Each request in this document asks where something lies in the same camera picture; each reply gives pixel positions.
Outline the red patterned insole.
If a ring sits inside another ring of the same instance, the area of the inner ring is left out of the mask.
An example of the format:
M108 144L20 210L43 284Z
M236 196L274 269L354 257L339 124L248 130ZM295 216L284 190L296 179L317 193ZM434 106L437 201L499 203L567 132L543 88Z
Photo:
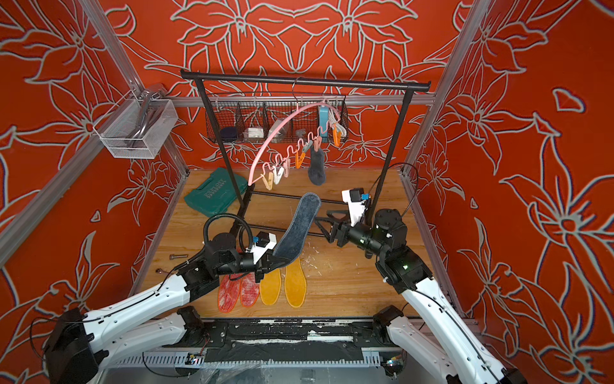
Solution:
M220 281L217 307L222 313L230 313L236 306L240 295L241 275L224 275Z

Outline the yellow insole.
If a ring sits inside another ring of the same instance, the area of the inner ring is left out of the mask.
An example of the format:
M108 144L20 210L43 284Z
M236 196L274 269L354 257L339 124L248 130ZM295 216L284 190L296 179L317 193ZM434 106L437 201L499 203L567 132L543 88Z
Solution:
M264 305L272 306L279 298L281 292L281 272L274 270L265 275L260 281L260 298Z
M286 267L285 294L292 308L299 308L305 302L307 284L299 259Z

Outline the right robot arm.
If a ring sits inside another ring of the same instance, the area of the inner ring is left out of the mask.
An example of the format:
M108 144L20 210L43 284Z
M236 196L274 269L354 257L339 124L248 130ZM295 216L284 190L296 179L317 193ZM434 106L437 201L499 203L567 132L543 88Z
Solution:
M507 368L473 334L444 296L430 268L406 244L407 227L397 210L377 211L374 223L352 224L338 211L317 218L329 243L349 243L375 258L385 283L420 315L425 336L393 306L374 316L382 335L401 347L439 383L525 383L516 368Z

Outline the dark grey insole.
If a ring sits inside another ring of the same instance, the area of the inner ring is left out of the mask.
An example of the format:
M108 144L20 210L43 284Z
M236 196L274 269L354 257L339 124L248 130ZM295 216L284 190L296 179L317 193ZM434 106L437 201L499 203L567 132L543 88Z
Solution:
M280 267L295 262L302 254L310 227L321 208L321 199L312 192L303 195L297 206L294 218L273 249L273 258Z
M325 160L326 156L322 150L315 150L313 147L310 149L308 176L315 186L321 186L326 182Z

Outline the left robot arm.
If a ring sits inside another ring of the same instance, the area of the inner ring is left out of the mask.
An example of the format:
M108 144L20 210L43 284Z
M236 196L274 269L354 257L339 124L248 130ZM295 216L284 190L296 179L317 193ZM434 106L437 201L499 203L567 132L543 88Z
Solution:
M237 215L231 217L240 227L236 235L220 233L210 238L209 226L228 217L222 213L209 218L203 227L203 248L174 267L157 286L105 308L62 314L43 349L50 381L89 382L110 361L112 344L138 326L209 294L223 275L254 274L261 281L302 253L306 233L300 227L290 226L280 240L265 232L254 236L245 219Z

